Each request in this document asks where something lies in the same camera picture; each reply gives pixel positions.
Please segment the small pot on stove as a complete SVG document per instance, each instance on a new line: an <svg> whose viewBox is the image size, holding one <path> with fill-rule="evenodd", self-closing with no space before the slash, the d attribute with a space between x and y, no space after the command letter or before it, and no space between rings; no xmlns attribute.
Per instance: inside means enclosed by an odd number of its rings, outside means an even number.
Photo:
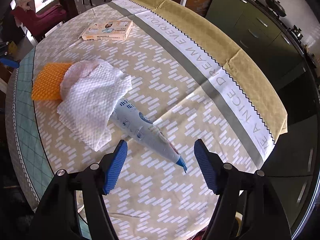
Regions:
<svg viewBox="0 0 320 240"><path fill-rule="evenodd" d="M299 41L303 38L302 30L298 28L296 25L294 25L293 28L291 28L291 33Z"/></svg>

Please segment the white paper towel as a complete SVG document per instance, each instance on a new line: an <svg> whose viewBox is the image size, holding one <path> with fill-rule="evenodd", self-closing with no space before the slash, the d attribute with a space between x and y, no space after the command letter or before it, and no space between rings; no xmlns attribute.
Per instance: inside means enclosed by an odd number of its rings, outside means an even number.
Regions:
<svg viewBox="0 0 320 240"><path fill-rule="evenodd" d="M111 141L108 121L132 89L131 76L105 60L71 65L60 84L59 120L94 151Z"/></svg>

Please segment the grey blue snack wrapper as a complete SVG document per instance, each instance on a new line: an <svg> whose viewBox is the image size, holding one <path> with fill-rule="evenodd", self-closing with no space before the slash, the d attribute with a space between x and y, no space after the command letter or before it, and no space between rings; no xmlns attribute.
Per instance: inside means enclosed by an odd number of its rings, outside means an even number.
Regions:
<svg viewBox="0 0 320 240"><path fill-rule="evenodd" d="M139 144L187 171L183 158L171 142L126 98L117 102L110 120Z"/></svg>

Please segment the black wok with lid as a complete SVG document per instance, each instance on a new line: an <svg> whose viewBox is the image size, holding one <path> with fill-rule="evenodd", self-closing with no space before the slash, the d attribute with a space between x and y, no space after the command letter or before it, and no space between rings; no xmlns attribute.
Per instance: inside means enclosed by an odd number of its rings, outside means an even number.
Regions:
<svg viewBox="0 0 320 240"><path fill-rule="evenodd" d="M265 0L267 6L272 9L279 17L286 17L286 12L279 1Z"/></svg>

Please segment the patterned tablecloth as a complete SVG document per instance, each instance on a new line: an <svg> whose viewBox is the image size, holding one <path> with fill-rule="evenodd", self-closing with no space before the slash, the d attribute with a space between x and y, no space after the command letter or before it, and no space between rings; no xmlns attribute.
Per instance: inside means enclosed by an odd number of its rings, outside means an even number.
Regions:
<svg viewBox="0 0 320 240"><path fill-rule="evenodd" d="M93 23L132 20L125 41L84 41ZM94 151L60 120L61 100L34 101L51 62L105 60L129 74L124 98L156 125L187 171L139 144L109 118L111 141ZM35 215L33 239L290 237L281 202L262 171L287 112L254 61L215 25L171 0L112 0L65 23L20 62L5 102L9 152ZM194 154L201 139L219 156L220 194ZM104 195L104 155L120 140L127 158Z"/></svg>

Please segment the green lower kitchen cabinets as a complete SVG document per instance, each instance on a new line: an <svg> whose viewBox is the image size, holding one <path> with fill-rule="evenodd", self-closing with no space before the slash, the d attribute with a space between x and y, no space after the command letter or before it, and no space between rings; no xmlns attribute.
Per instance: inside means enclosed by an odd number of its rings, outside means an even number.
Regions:
<svg viewBox="0 0 320 240"><path fill-rule="evenodd" d="M259 3L211 0L206 19L236 42L278 88L306 76L302 51L284 26Z"/></svg>

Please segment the red white milk carton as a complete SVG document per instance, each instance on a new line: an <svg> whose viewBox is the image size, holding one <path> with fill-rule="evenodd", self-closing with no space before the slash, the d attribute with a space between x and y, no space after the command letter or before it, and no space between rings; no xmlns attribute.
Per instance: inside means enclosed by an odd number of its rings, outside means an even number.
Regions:
<svg viewBox="0 0 320 240"><path fill-rule="evenodd" d="M82 32L80 37L84 41L125 41L132 27L132 20L93 23Z"/></svg>

